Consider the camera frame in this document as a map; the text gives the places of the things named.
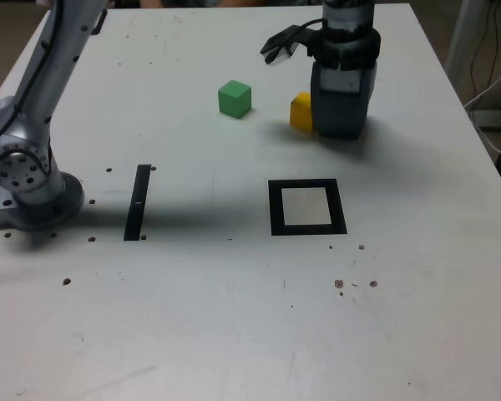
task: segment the cube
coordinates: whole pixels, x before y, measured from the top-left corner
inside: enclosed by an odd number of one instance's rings
[[[251,87],[230,81],[219,89],[219,111],[235,119],[243,117],[252,107]]]
[[[290,125],[308,133],[312,132],[311,102],[307,92],[300,92],[291,102]]]

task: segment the black strip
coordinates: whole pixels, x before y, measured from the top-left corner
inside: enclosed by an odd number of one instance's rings
[[[312,226],[286,226],[284,222],[284,204],[282,189],[284,188],[325,188],[331,224]],[[347,234],[347,226],[343,216],[342,201],[337,189],[337,182],[330,180],[270,180],[269,208],[271,214],[272,236],[321,236],[330,234]]]
[[[144,204],[147,201],[151,165],[138,165],[135,173],[134,191],[128,210],[126,228],[124,228],[125,241],[139,241],[141,226],[143,225]]]
[[[108,16],[108,10],[104,9],[102,10],[102,13],[100,14],[99,22],[97,23],[97,26],[94,27],[93,31],[91,32],[91,36],[98,35],[100,31],[102,30],[102,26],[104,25],[104,21],[106,20],[106,17]]]

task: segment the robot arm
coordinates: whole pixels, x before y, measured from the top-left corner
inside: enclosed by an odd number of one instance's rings
[[[298,43],[314,57],[311,114],[321,136],[355,140],[367,117],[381,38],[373,29],[374,0],[325,0],[323,18],[270,38],[261,50],[266,63],[289,58]],[[323,28],[313,31],[313,23]]]
[[[79,181],[53,157],[50,123],[103,5],[55,1],[17,93],[0,100],[0,228],[52,226],[83,203]]]

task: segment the white table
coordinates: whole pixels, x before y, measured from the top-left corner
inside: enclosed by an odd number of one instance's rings
[[[408,5],[376,10],[365,141],[292,131],[311,59],[259,50],[320,15],[109,13],[52,122],[83,210],[55,238],[0,231],[0,401],[501,401],[498,173]],[[217,109],[231,79],[242,120]],[[123,241],[139,164],[147,240]],[[271,236],[289,179],[336,179],[348,235]]]

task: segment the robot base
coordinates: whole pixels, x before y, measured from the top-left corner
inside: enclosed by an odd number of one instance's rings
[[[0,229],[16,228],[37,231],[50,228],[74,216],[84,203],[84,190],[80,181],[61,173],[65,189],[57,199],[38,206],[19,205],[11,192],[0,186]]]

